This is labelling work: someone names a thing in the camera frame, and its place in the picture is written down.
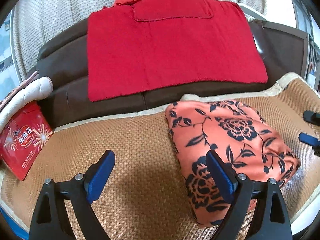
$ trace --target orange floral cushion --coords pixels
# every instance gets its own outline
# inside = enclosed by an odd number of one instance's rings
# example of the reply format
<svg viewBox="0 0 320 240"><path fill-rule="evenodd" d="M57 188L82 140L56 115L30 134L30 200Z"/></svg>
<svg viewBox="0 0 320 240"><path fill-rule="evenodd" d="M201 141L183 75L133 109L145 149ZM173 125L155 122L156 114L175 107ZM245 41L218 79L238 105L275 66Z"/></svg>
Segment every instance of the orange floral cushion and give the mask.
<svg viewBox="0 0 320 240"><path fill-rule="evenodd" d="M165 115L200 228L220 224L229 208L207 170L205 155L210 149L236 173L264 182L274 178L280 187L300 165L280 134L241 102L174 102ZM249 209L254 207L251 201Z"/></svg>

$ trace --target metal screw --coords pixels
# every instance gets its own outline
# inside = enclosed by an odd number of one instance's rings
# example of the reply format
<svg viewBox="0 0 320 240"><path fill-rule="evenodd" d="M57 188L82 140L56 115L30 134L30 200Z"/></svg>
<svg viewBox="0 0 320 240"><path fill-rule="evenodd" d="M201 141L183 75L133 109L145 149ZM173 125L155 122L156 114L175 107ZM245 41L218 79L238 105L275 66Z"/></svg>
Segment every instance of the metal screw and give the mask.
<svg viewBox="0 0 320 240"><path fill-rule="evenodd" d="M239 173L238 174L238 178L241 179L241 180L245 180L245 179L247 179L247 176L245 174L243 174L243 173Z"/></svg>
<svg viewBox="0 0 320 240"><path fill-rule="evenodd" d="M270 178L269 181L270 181L270 183L273 184L273 185L277 183L277 181L276 181L274 178Z"/></svg>
<svg viewBox="0 0 320 240"><path fill-rule="evenodd" d="M76 179L76 180L81 180L81 179L83 179L83 174L82 174L82 173L77 174L77 175L75 176L75 179Z"/></svg>
<svg viewBox="0 0 320 240"><path fill-rule="evenodd" d="M51 183L51 179L50 179L50 178L46 178L46 179L44 180L44 183L47 184L47 185L49 185L49 184Z"/></svg>

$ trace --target blue edge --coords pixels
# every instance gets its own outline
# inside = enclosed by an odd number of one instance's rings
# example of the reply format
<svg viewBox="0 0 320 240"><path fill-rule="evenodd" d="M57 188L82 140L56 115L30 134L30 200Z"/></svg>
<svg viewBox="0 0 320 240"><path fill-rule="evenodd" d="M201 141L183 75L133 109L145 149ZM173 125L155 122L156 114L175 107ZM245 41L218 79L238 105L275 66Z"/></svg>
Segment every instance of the blue edge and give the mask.
<svg viewBox="0 0 320 240"><path fill-rule="evenodd" d="M225 173L219 162L210 153L210 151L207 152L205 161L213 180L216 182L216 186L218 187L223 200L228 204L232 204L234 199L233 194L236 189L233 187L228 175Z"/></svg>
<svg viewBox="0 0 320 240"><path fill-rule="evenodd" d="M29 240L29 233L21 228L1 207L0 213L3 215L4 220L8 223L11 230L20 238Z"/></svg>
<svg viewBox="0 0 320 240"><path fill-rule="evenodd" d="M100 167L96 171L89 183L87 201L92 204L93 201L98 200L104 189L109 176L116 163L116 157L114 152L110 151L105 160L100 164Z"/></svg>

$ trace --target red blanket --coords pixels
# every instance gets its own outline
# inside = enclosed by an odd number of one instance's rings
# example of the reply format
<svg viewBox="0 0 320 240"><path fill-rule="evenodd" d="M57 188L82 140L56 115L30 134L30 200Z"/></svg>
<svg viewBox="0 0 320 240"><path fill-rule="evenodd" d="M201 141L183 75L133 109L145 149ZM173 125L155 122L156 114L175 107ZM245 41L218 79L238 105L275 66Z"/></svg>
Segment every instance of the red blanket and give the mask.
<svg viewBox="0 0 320 240"><path fill-rule="evenodd" d="M266 83L237 4L142 0L89 17L88 96L98 101L197 81Z"/></svg>

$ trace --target window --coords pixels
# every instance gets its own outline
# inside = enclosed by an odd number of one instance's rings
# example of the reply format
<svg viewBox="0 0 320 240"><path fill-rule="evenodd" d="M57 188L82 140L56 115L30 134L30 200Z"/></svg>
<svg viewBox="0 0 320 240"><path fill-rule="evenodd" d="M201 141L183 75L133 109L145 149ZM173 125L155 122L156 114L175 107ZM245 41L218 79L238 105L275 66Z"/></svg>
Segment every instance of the window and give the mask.
<svg viewBox="0 0 320 240"><path fill-rule="evenodd" d="M309 33L313 37L311 14L302 0L292 0L296 24L299 30Z"/></svg>
<svg viewBox="0 0 320 240"><path fill-rule="evenodd" d="M20 83L12 59L10 22L11 13L0 27L0 100L3 100Z"/></svg>

